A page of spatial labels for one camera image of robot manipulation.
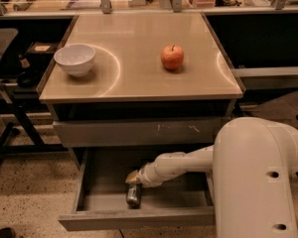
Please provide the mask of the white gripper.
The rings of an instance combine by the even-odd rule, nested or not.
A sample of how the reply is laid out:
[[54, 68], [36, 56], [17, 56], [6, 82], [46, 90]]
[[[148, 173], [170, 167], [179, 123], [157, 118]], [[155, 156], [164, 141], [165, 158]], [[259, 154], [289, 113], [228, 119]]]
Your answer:
[[156, 172], [156, 166], [154, 163], [148, 163], [140, 168], [129, 173], [125, 179], [127, 184], [142, 184], [144, 187], [157, 187], [160, 186], [163, 181], [162, 178]]

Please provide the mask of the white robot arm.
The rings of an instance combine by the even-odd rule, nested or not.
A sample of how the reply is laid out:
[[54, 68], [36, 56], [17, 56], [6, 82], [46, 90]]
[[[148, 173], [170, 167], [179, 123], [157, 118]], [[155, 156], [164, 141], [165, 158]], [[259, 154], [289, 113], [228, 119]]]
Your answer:
[[213, 173], [217, 238], [298, 238], [290, 176], [298, 130], [255, 117], [226, 123], [212, 146], [158, 156], [128, 184], [155, 187], [188, 172]]

